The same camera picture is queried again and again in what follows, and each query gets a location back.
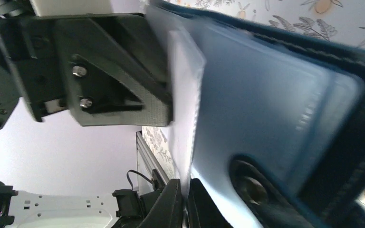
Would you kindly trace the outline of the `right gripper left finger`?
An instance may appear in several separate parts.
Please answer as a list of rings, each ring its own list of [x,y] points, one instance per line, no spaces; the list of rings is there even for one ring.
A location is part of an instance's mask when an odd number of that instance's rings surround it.
[[[183,197],[179,179],[171,179],[153,207],[140,223],[140,228],[181,228]]]

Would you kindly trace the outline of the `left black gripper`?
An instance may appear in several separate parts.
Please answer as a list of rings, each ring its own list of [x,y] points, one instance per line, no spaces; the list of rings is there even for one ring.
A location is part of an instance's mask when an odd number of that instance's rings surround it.
[[[19,99],[37,122],[69,110],[81,126],[167,126],[167,56],[141,14],[0,13],[0,123]]]

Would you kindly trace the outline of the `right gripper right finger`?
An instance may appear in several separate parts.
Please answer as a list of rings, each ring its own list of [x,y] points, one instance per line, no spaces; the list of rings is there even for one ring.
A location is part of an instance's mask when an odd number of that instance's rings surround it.
[[[191,228],[230,228],[201,181],[192,179],[187,201],[188,223]]]

